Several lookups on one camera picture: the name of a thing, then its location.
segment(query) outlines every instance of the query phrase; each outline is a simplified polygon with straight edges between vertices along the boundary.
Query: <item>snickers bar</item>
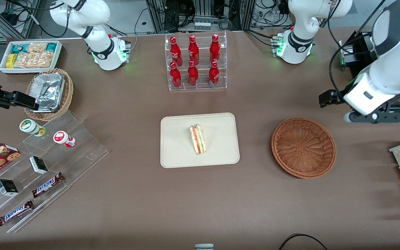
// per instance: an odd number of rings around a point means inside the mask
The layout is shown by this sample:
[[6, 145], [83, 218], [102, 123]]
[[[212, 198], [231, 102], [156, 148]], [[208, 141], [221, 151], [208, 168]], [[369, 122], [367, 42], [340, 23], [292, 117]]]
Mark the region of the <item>snickers bar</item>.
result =
[[33, 209], [33, 203], [32, 201], [27, 201], [26, 204], [20, 206], [19, 208], [13, 210], [12, 212], [10, 212], [9, 214], [0, 217], [0, 226], [4, 225], [5, 223], [7, 223], [9, 220], [15, 218], [16, 216], [21, 215], [23, 212], [26, 212], [28, 210]]
[[36, 198], [40, 194], [46, 192], [49, 190], [49, 188], [55, 186], [60, 180], [63, 180], [64, 176], [62, 175], [61, 172], [59, 172], [57, 175], [55, 175], [52, 179], [48, 180], [46, 183], [38, 187], [37, 189], [33, 190], [33, 197]]

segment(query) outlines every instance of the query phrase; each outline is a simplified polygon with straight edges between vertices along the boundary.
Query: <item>table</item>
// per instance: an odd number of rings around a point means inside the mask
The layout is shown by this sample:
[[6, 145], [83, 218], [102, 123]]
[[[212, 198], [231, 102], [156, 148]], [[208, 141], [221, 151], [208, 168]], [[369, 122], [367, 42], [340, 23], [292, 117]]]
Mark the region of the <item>table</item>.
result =
[[[354, 28], [335, 28], [348, 38]], [[62, 40], [61, 68], [75, 84], [71, 111], [111, 153], [16, 234], [0, 228], [0, 249], [277, 249], [306, 233], [329, 249], [400, 249], [400, 172], [388, 148], [400, 123], [346, 124], [347, 105], [319, 107], [331, 88], [337, 49], [327, 30], [300, 65], [288, 65], [243, 32], [228, 35], [228, 89], [169, 92], [164, 36], [141, 36], [131, 61], [112, 72], [87, 55], [83, 40]], [[333, 70], [343, 86], [349, 71]], [[4, 90], [24, 90], [32, 76], [0, 75]], [[166, 116], [231, 112], [240, 161], [165, 169], [160, 121]], [[337, 146], [333, 169], [303, 180], [276, 163], [270, 138], [291, 117], [325, 126]], [[0, 142], [18, 145], [23, 109], [0, 108]]]

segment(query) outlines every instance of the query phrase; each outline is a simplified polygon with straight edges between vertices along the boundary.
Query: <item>white robotic arm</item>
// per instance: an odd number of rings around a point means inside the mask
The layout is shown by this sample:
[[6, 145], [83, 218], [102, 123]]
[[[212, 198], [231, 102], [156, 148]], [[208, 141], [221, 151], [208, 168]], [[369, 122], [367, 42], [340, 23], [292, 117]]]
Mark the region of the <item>white robotic arm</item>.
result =
[[295, 17], [293, 30], [277, 35], [273, 43], [276, 56], [287, 63], [299, 64], [305, 60], [312, 47], [312, 42], [319, 30], [318, 18], [332, 18], [345, 16], [351, 9], [352, 0], [289, 0], [288, 7]]
[[110, 37], [101, 26], [110, 18], [110, 10], [103, 0], [63, 0], [51, 3], [52, 19], [80, 35], [92, 50], [95, 62], [104, 70], [114, 70], [129, 62], [130, 44]]
[[343, 97], [363, 116], [400, 94], [400, 0], [385, 8], [376, 20], [373, 44], [378, 59], [359, 73], [353, 87]]

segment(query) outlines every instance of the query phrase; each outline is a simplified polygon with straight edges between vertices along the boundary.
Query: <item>wicker basket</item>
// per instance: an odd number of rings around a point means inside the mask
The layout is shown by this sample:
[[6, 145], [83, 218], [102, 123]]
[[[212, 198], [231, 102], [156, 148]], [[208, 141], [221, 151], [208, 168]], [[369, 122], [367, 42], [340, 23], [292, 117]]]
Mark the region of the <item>wicker basket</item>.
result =
[[[30, 112], [28, 109], [24, 108], [24, 111], [26, 114], [34, 119], [34, 120], [43, 120], [45, 122], [50, 121], [52, 118], [63, 114], [69, 109], [70, 103], [72, 102], [72, 95], [73, 95], [73, 82], [72, 79], [70, 79], [68, 73], [66, 73], [64, 70], [59, 69], [59, 68], [54, 68], [51, 70], [47, 70], [44, 72], [41, 72], [40, 74], [46, 75], [46, 74], [52, 74], [52, 73], [60, 73], [63, 74], [66, 77], [66, 82], [64, 86], [64, 90], [62, 91], [62, 98], [61, 98], [61, 107], [60, 109], [55, 112], [55, 113], [34, 113]], [[30, 88], [32, 87], [33, 79], [30, 81], [29, 86], [27, 87], [27, 94], [30, 92]]]
[[302, 117], [280, 123], [271, 138], [271, 149], [285, 171], [304, 179], [323, 176], [336, 158], [330, 133], [319, 123]]

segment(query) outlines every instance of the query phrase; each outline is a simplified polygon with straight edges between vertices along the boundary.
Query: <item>coca-cola bottle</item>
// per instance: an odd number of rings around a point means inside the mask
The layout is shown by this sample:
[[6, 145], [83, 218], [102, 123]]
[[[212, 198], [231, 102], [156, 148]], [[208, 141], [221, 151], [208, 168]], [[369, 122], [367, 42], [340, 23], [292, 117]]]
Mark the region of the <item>coca-cola bottle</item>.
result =
[[212, 36], [211, 47], [209, 47], [210, 57], [209, 60], [211, 63], [213, 61], [218, 61], [220, 59], [220, 44], [219, 44], [219, 35], [214, 34]]
[[171, 42], [171, 57], [178, 67], [183, 65], [183, 59], [181, 59], [181, 49], [177, 44], [177, 39], [173, 36], [169, 40]]
[[195, 65], [200, 63], [200, 53], [199, 46], [195, 42], [195, 35], [189, 36], [189, 47], [187, 48], [189, 51], [189, 60], [193, 60]]
[[170, 65], [171, 71], [169, 74], [171, 75], [171, 81], [173, 82], [173, 86], [176, 89], [181, 88], [181, 74], [180, 70], [177, 69], [177, 65], [175, 62], [171, 62]]
[[217, 68], [217, 61], [211, 62], [211, 68], [209, 69], [209, 85], [210, 87], [217, 87], [219, 85], [219, 74], [220, 71]]
[[189, 84], [192, 87], [196, 87], [199, 80], [199, 71], [195, 66], [194, 60], [189, 61], [189, 69], [187, 70], [187, 74], [189, 75]]

